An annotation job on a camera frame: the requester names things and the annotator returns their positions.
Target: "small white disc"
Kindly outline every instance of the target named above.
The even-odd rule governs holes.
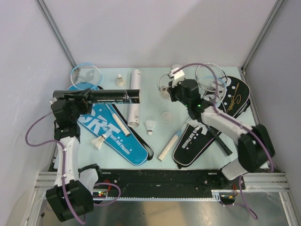
[[[170,112],[163,112],[161,115],[164,121],[170,121],[173,117]]]

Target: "white racket grip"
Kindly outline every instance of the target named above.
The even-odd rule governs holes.
[[[115,122],[119,125],[119,127],[121,128],[122,132],[128,137],[131,135],[130,131],[128,131],[128,129],[126,128],[126,126],[123,124],[123,122],[121,121],[121,119],[115,114],[112,114],[113,119],[115,120]]]
[[[170,151],[170,149],[172,148],[172,146],[175,144],[175,142],[178,139],[178,135],[174,135],[170,141],[168,142],[168,144],[165,146],[165,148],[163,149],[163,151],[160,153],[160,155],[158,156],[158,159],[160,161],[163,161],[163,159],[165,158],[165,156],[167,155],[167,153]]]

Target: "white wall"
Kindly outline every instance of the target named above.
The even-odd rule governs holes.
[[[247,68],[262,123],[270,133],[276,164],[286,172],[301,211],[301,1],[284,5]]]
[[[241,66],[276,0],[45,0],[79,63]]]
[[[39,170],[52,145],[30,148],[28,127],[50,112],[54,89],[69,84],[68,64],[34,0],[0,2],[0,225],[20,225]],[[53,137],[53,118],[30,135],[37,143]]]

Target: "gray floor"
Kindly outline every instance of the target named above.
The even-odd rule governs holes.
[[[246,194],[249,206],[259,220],[241,207],[222,207],[216,202],[117,202],[96,207],[86,215],[87,226],[288,226],[278,193]],[[64,223],[44,209],[38,226],[77,226]]]

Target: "racket handle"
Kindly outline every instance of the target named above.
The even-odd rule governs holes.
[[[126,126],[123,124],[123,122],[120,120],[120,118],[113,113],[112,114],[113,119],[115,120],[115,122],[119,125],[119,127],[121,128],[122,132],[128,137],[131,135],[130,131],[128,131],[128,129],[126,128]]]
[[[227,156],[230,156],[233,154],[233,152],[228,148],[228,146],[222,141],[220,136],[210,127],[206,125],[207,130],[211,133],[211,135],[215,138],[215,140],[218,142],[218,144],[221,146],[221,148],[224,150]]]
[[[170,141],[168,142],[168,144],[165,146],[165,148],[163,149],[163,151],[160,153],[160,155],[158,156],[158,159],[160,161],[163,161],[163,159],[165,158],[165,156],[167,155],[167,153],[169,152],[169,150],[172,148],[172,146],[175,144],[175,142],[178,139],[178,135],[174,135]]]

